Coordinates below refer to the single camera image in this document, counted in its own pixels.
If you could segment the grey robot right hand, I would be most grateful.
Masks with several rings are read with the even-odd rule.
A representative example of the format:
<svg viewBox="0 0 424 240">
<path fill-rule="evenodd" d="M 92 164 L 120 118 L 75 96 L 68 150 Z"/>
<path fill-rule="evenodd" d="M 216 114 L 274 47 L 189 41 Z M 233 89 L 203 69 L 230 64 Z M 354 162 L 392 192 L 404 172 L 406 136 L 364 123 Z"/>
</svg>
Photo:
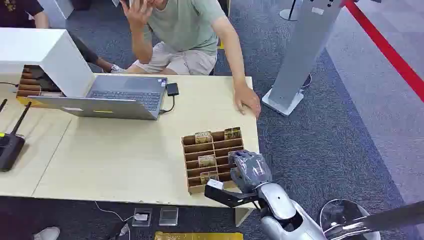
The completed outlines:
<svg viewBox="0 0 424 240">
<path fill-rule="evenodd" d="M 272 171 L 260 153 L 246 149 L 229 152 L 228 162 L 236 165 L 230 176 L 242 193 L 253 193 L 260 185 L 273 181 Z"/>
</svg>

